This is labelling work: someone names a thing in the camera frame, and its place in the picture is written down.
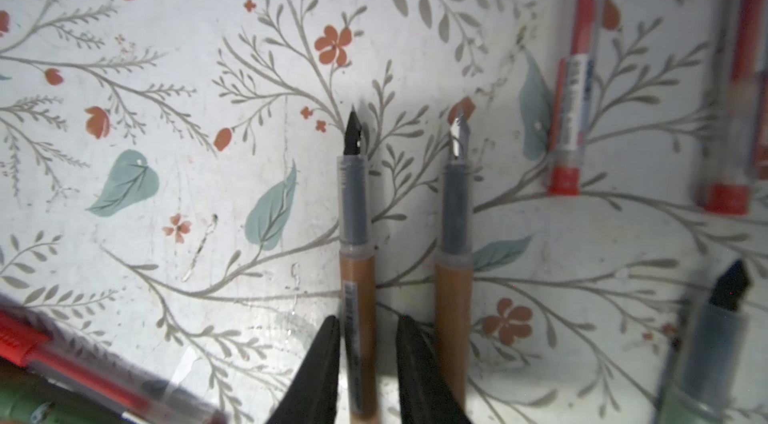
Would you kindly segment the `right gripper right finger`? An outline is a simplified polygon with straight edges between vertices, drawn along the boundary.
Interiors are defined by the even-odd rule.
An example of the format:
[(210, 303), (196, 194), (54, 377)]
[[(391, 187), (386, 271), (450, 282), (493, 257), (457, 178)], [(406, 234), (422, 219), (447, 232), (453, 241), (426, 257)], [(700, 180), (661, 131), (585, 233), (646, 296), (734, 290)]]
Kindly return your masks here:
[(403, 423), (471, 423), (444, 381), (416, 321), (410, 316), (402, 316), (398, 321), (396, 364)]

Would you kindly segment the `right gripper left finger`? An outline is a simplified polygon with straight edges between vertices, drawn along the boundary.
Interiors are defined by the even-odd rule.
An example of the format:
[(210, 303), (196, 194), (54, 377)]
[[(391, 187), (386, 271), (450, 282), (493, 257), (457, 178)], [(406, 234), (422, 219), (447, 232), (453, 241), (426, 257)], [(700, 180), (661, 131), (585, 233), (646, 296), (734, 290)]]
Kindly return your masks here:
[(335, 422), (340, 348), (339, 319), (327, 316), (269, 424)]

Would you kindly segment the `gold marker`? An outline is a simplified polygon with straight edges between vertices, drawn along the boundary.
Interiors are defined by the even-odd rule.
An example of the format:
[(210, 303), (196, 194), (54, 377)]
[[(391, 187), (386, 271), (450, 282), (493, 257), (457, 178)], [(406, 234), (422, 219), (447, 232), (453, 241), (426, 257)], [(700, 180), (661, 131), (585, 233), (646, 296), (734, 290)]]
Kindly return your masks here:
[(349, 114), (337, 161), (339, 263), (350, 421), (377, 423), (375, 255), (367, 200), (362, 124)]

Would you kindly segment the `light green marker pen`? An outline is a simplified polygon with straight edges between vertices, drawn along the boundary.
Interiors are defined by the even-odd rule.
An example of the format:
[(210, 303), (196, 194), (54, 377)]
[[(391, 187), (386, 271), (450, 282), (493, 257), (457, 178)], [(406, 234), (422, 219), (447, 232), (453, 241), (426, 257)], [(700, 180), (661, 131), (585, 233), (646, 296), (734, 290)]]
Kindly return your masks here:
[(749, 316), (741, 306), (751, 285), (747, 266), (738, 259), (697, 307), (663, 392), (658, 423), (725, 421), (749, 327)]

